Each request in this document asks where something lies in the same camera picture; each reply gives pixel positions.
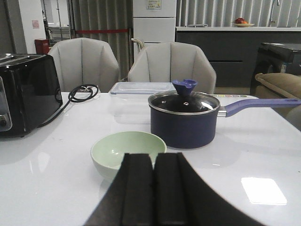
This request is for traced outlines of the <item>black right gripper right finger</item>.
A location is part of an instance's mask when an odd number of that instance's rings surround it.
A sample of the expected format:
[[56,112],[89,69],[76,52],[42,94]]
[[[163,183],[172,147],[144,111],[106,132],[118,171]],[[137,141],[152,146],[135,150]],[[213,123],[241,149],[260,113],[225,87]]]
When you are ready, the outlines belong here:
[[182,153],[160,153],[154,173],[159,226],[261,225],[214,191]]

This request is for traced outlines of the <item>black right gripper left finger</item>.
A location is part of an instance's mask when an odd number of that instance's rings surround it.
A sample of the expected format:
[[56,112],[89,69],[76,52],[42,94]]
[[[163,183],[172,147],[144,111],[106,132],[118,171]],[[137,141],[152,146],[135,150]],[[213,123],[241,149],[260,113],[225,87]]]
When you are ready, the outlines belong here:
[[125,154],[86,226],[152,226],[153,169],[148,154]]

